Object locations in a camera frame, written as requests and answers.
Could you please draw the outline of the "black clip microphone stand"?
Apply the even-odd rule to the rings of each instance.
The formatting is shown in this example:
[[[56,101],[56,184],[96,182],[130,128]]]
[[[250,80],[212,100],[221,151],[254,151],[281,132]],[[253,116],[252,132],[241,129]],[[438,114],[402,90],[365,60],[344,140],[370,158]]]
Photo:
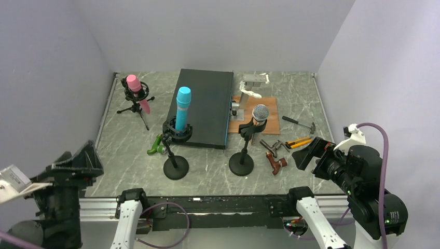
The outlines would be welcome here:
[[[248,154],[248,145],[255,133],[261,133],[265,130],[267,122],[268,120],[264,120],[255,124],[254,118],[251,118],[250,122],[238,126],[238,132],[245,144],[239,153],[233,154],[229,159],[229,169],[234,175],[247,176],[253,171],[254,161]]]

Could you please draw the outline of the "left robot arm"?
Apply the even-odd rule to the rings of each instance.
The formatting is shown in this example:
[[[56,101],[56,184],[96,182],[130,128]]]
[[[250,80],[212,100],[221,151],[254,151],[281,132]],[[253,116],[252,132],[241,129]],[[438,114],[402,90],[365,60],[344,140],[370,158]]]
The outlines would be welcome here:
[[[64,152],[34,177],[17,166],[1,170],[1,203],[33,199],[37,219],[24,220],[1,232],[1,248],[81,248],[80,192],[103,175],[94,141]]]

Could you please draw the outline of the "silver mesh glitter microphone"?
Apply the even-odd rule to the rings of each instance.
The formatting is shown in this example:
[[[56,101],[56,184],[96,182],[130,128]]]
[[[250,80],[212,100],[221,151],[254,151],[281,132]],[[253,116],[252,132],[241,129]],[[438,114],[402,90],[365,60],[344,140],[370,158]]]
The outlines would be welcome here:
[[[269,109],[264,104],[256,105],[252,110],[253,124],[255,126],[263,125],[269,117]],[[251,145],[256,145],[260,139],[261,132],[256,132],[252,136]]]

